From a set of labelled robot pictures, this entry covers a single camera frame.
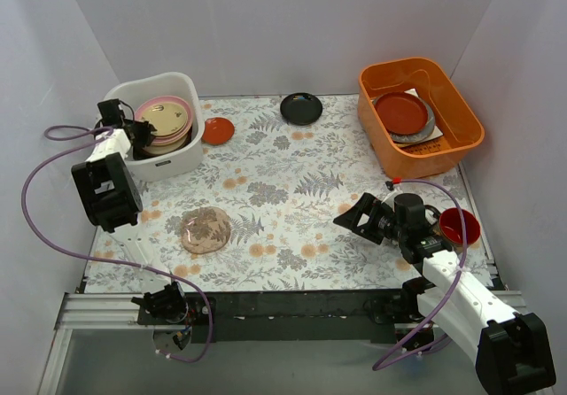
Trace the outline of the large yellow round plate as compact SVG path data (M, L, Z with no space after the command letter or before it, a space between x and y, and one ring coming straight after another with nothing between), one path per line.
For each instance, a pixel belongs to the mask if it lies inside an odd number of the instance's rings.
M179 138L178 140L169 144L156 144L143 147L142 152L150 157L157 157L177 151L184 147L187 143L188 137Z

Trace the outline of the cream plate with flowers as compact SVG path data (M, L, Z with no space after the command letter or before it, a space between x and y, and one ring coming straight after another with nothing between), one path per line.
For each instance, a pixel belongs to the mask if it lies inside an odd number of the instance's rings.
M155 136L164 137L180 131L187 123L188 115L182 105L166 101L145 107L138 119L149 122Z

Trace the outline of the pink round plate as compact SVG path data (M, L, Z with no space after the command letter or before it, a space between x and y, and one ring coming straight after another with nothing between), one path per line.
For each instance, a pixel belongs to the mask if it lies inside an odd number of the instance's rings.
M148 101L146 101L145 103L143 103L141 106L138 107L138 109L135 112L135 120L139 120L138 116L139 113L147 106L149 105L155 105L157 103L161 103L161 102L175 102L179 105L182 105L185 108L185 111L187 112L188 115L188 121L185 124L185 126L178 131L177 133L171 135L171 136L164 136L164 137L160 137L160 136L156 136L156 138L154 139L154 141L152 142L153 145L156 144L169 144L172 143L176 140L178 140L179 138L183 138L184 136L186 136L191 127L192 127L192 122L194 119L194 113L191 110L189 104L183 100L182 98L179 97L175 97L175 96L162 96L162 97L155 97L153 99L150 99Z

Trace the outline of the black round plate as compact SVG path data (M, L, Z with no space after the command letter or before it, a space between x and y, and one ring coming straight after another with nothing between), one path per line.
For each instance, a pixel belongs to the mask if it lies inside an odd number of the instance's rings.
M280 103L283 119L295 126L308 126L322 116L323 106L320 99L309 93L294 93Z

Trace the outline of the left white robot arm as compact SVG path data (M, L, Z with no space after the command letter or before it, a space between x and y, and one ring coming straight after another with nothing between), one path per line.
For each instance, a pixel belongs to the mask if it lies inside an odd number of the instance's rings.
M119 245L141 279L143 296L132 302L155 319L177 324L188 319L189 304L139 220L143 203L125 163L132 148L151 143L155 128L126 118L124 104L118 98L97 104L102 133L86 161L72 167L72 177L89 221Z

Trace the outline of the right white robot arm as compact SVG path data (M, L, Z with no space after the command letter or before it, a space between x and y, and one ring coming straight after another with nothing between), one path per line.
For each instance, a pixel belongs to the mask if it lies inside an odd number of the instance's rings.
M334 224L375 244L387 239L420 277L405 282L402 314L410 321L430 316L472 361L489 394L528 394L556 382L544 322L521 314L460 266L457 253L430 223L431 207L416 194L380 201L369 193Z

